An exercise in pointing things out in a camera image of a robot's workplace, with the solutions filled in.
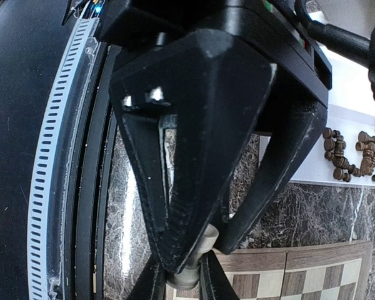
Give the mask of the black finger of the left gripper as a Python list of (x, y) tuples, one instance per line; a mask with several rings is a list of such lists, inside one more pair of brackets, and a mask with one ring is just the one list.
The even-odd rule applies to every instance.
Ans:
[(220, 232), (216, 249), (231, 254), (240, 245), (303, 163), (323, 132), (327, 117), (324, 106), (287, 111), (272, 132), (246, 199)]
[(109, 93), (154, 257), (180, 271), (216, 212), (276, 76), (225, 31), (121, 51)]

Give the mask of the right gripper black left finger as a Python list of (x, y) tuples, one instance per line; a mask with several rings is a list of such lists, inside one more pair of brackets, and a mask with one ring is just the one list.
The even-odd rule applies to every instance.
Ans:
[(127, 300), (163, 300), (165, 298), (165, 270), (155, 259), (149, 259)]

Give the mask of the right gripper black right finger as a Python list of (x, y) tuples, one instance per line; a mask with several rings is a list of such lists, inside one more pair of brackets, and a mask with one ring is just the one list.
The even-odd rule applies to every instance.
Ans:
[(232, 300), (238, 298), (214, 252), (204, 254), (200, 263), (199, 299)]

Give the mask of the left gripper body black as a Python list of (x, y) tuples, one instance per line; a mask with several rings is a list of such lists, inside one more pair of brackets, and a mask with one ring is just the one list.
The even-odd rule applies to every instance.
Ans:
[(331, 66), (274, 1), (109, 1), (121, 47), (110, 95), (122, 131), (322, 131)]

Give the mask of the white rook among dark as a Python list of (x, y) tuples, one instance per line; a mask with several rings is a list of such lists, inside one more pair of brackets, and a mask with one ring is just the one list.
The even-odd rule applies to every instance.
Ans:
[(167, 273), (166, 283), (178, 290), (187, 291), (195, 288), (199, 282), (199, 262), (202, 256), (213, 248), (218, 236), (219, 231), (216, 227), (208, 224), (185, 267), (179, 274)]

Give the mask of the white plastic divided tray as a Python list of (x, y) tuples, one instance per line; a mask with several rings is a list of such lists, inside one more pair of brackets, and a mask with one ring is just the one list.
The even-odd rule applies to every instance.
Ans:
[[(332, 89), (329, 92), (327, 127), (338, 130), (345, 140), (366, 131), (374, 134), (375, 102), (368, 80), (368, 69), (321, 46), (332, 66)], [(323, 138), (320, 137), (300, 165), (292, 183), (323, 186), (369, 186), (375, 188), (370, 178), (353, 178), (344, 183), (333, 178), (333, 166), (324, 158)]]

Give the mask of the wooden chess board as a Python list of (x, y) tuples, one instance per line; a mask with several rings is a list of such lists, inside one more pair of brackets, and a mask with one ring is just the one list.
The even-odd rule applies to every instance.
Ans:
[(364, 299), (372, 244), (238, 249), (216, 256), (239, 299)]

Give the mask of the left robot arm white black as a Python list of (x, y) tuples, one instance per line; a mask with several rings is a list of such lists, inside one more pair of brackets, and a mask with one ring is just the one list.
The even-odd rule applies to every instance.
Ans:
[(109, 1), (99, 41), (119, 46), (109, 84), (151, 252), (180, 273), (251, 134), (271, 135), (257, 179), (216, 248), (233, 252), (321, 135), (331, 65), (320, 45), (369, 70), (370, 39), (309, 17), (304, 1)]

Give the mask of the dark chess pieces pile lower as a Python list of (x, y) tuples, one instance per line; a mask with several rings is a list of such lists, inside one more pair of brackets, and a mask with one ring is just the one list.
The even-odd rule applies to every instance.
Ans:
[(334, 180), (349, 183), (353, 178), (370, 178), (375, 183), (375, 128), (374, 134), (360, 131), (345, 140), (340, 131), (327, 127), (322, 137)]

